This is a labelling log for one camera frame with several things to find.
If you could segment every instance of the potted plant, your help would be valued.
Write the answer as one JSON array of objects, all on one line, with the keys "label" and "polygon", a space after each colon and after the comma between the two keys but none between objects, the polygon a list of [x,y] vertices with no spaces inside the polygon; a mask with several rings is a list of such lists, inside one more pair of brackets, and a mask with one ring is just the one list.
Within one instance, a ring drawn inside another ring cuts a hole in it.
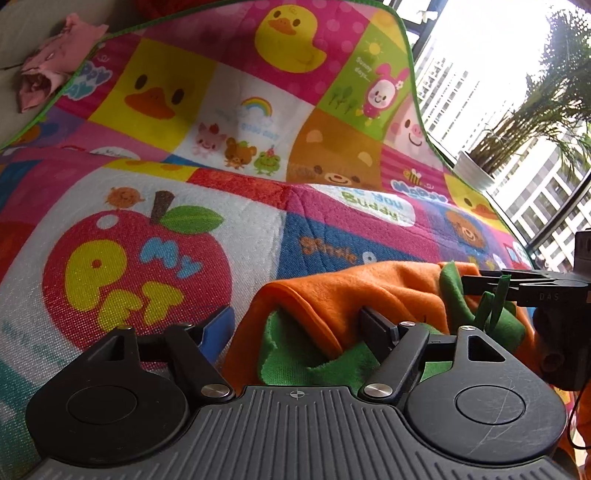
[{"label": "potted plant", "polygon": [[579,10],[548,17],[550,33],[540,71],[527,75],[525,102],[507,112],[469,152],[462,152],[454,172],[481,191],[493,174],[533,138],[558,146],[561,167],[569,178],[591,159],[591,28]]}]

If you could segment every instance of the green frog cartoon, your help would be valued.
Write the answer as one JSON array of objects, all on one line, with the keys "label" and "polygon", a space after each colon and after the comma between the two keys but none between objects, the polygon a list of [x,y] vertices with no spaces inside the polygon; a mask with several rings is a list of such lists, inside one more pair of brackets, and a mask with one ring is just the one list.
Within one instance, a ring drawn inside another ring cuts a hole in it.
[{"label": "green frog cartoon", "polygon": [[268,176],[271,176],[279,170],[280,162],[281,159],[279,155],[275,155],[275,150],[271,147],[266,152],[261,152],[259,154],[258,158],[255,160],[254,167],[256,168],[257,175],[265,173]]}]

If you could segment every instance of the metal screw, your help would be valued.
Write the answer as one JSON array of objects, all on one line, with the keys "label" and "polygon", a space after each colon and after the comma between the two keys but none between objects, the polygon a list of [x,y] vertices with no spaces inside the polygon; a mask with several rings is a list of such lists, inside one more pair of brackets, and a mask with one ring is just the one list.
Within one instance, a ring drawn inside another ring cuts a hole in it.
[{"label": "metal screw", "polygon": [[230,394],[230,388],[221,383],[210,383],[201,389],[201,395],[209,398],[223,398]]},{"label": "metal screw", "polygon": [[393,392],[392,387],[383,383],[370,383],[363,388],[363,393],[373,398],[389,397]]}]

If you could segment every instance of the white flower pot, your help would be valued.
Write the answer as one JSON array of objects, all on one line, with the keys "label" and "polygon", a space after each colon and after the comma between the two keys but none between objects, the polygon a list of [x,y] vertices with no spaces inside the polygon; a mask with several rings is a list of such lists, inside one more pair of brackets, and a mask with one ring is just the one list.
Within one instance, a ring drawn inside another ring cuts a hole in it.
[{"label": "white flower pot", "polygon": [[495,182],[494,179],[476,165],[464,151],[461,151],[457,156],[457,163],[453,167],[453,172],[469,186],[482,193],[492,187]]}]

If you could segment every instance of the gray ribbed plate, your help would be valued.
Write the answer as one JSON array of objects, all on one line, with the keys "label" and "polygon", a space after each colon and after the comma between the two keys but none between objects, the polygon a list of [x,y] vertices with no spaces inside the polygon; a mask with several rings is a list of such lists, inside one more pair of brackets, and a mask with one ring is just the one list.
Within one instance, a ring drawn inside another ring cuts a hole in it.
[{"label": "gray ribbed plate", "polygon": [[153,457],[115,468],[44,460],[30,480],[567,480],[543,458],[510,468],[455,462],[426,447],[392,407],[346,387],[247,387],[202,408],[185,435]]}]

